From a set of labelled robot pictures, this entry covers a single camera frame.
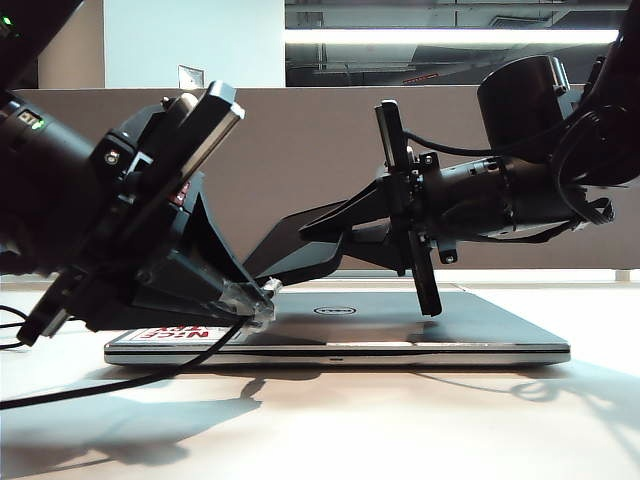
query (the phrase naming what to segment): fluorescent light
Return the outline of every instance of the fluorescent light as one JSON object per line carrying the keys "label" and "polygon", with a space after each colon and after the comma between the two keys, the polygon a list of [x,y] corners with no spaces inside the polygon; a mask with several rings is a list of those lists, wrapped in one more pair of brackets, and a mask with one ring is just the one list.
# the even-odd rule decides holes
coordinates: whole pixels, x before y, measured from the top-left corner
{"label": "fluorescent light", "polygon": [[617,30],[507,30],[475,28],[287,29],[288,44],[338,45],[515,45],[607,44]]}

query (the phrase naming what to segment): cubicle partition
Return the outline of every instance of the cubicle partition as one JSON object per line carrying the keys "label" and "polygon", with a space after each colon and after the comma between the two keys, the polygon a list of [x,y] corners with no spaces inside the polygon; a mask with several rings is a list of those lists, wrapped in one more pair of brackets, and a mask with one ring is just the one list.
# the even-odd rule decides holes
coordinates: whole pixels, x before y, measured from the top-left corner
{"label": "cubicle partition", "polygon": [[[206,192],[223,234],[240,258],[280,218],[346,199],[371,181],[384,161],[373,108],[396,99],[405,127],[462,147],[485,147],[473,86],[243,89],[246,119],[204,167]],[[93,141],[142,106],[176,90],[24,90]],[[442,155],[445,166],[468,159]],[[611,196],[617,219],[565,233],[544,245],[464,243],[456,265],[436,268],[613,268],[640,266],[640,191]],[[372,268],[345,259],[341,268]]]}

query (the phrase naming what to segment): white table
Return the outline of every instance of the white table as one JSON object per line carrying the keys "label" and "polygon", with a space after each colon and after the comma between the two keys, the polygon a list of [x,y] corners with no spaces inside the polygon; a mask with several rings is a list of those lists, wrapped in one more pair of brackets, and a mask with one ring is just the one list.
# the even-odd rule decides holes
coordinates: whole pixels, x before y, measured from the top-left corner
{"label": "white table", "polygon": [[[640,286],[466,288],[570,340],[573,360],[198,371],[4,411],[3,478],[640,478]],[[39,295],[3,292],[0,303],[28,310]],[[2,352],[2,398],[141,374],[104,363],[114,336],[67,324]]]}

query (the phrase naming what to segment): black cable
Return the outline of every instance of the black cable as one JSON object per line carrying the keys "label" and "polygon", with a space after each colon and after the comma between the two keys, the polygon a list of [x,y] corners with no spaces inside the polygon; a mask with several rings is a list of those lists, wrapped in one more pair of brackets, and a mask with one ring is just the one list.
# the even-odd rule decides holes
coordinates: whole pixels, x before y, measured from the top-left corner
{"label": "black cable", "polygon": [[558,148],[553,152],[549,162],[553,172],[553,179],[556,190],[565,204],[571,208],[581,218],[593,223],[594,225],[603,225],[613,221],[613,208],[611,201],[607,198],[599,198],[593,202],[585,200],[571,199],[568,195],[567,188],[562,184],[562,170],[567,159],[574,152],[576,146],[580,145],[584,138],[597,129],[600,125],[600,117],[594,111],[589,111],[581,116],[576,123],[565,133],[560,140]]}
{"label": "black cable", "polygon": [[150,375],[145,375],[139,378],[124,380],[122,382],[113,382],[107,385],[78,388],[74,390],[66,390],[63,392],[48,393],[45,395],[34,395],[33,397],[16,398],[13,400],[2,400],[0,401],[0,410],[8,410],[11,408],[18,408],[18,407],[28,407],[31,405],[57,402],[60,400],[68,400],[72,398],[88,397],[90,395],[98,395],[101,393],[115,392],[118,390],[124,390],[126,388],[140,387],[143,385],[148,385],[153,382],[167,380],[171,377],[175,377],[176,375],[179,375],[180,373],[184,372],[188,368],[201,364],[211,355],[213,355],[218,350],[220,350],[231,338],[233,338],[233,336],[236,333],[238,333],[240,328],[242,328],[242,326],[245,324],[245,322],[249,318],[251,317],[242,317],[216,343],[214,343],[211,347],[209,347],[204,352],[200,353],[197,357],[189,360],[186,363],[183,363],[182,365],[178,365],[176,367],[170,367],[160,372],[152,373]]}
{"label": "black cable", "polygon": [[[21,312],[20,310],[17,310],[15,308],[9,307],[7,305],[0,305],[0,310],[13,313],[14,315],[17,315],[23,320],[25,321],[27,320],[26,313]],[[0,328],[21,327],[23,324],[24,322],[5,323],[4,325],[0,325]],[[0,350],[8,350],[9,348],[21,347],[22,345],[24,345],[24,343],[22,342],[7,343],[5,345],[0,345]]]}
{"label": "black cable", "polygon": [[534,142],[540,142],[547,135],[551,135],[553,133],[556,133],[562,130],[567,125],[569,125],[569,123],[571,123],[574,119],[581,116],[582,111],[584,109],[585,109],[584,106],[581,105],[580,107],[576,108],[573,112],[571,112],[571,114],[569,114],[567,118],[556,123],[554,126],[546,130],[543,130],[542,132],[536,133],[535,135],[532,135],[529,138],[525,138],[524,140],[520,140],[510,145],[505,145],[503,147],[498,147],[498,148],[472,149],[472,148],[451,147],[449,145],[443,145],[443,144],[432,142],[430,140],[422,138],[421,136],[416,135],[410,130],[405,129],[402,132],[404,133],[404,136],[407,139],[413,140],[414,142],[416,142],[419,145],[422,145],[423,147],[432,148],[433,150],[437,150],[442,153],[448,153],[451,155],[459,155],[462,157],[488,157],[488,156],[497,156],[497,155],[508,155],[510,153],[513,153],[514,150],[520,149],[522,147],[526,147]]}

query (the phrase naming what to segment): laptop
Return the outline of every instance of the laptop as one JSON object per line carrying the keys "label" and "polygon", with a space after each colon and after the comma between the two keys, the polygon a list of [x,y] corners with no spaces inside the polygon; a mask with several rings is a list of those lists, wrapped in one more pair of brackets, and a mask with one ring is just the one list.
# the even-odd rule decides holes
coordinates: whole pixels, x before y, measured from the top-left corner
{"label": "laptop", "polygon": [[[211,366],[532,366],[566,362],[566,340],[469,292],[442,292],[444,313],[424,317],[415,292],[282,292],[276,318],[243,332]],[[114,365],[176,365],[226,327],[131,330],[105,345]]]}

